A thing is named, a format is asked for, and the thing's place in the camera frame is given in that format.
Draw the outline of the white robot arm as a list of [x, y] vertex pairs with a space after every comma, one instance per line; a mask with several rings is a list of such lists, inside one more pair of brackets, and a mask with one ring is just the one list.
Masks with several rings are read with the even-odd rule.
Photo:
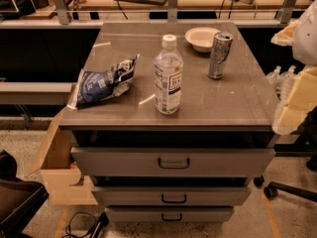
[[276, 134], [289, 135], [317, 106], [317, 0], [298, 20], [275, 34], [271, 42], [291, 46], [293, 57], [304, 64], [304, 69], [282, 84], [272, 122]]

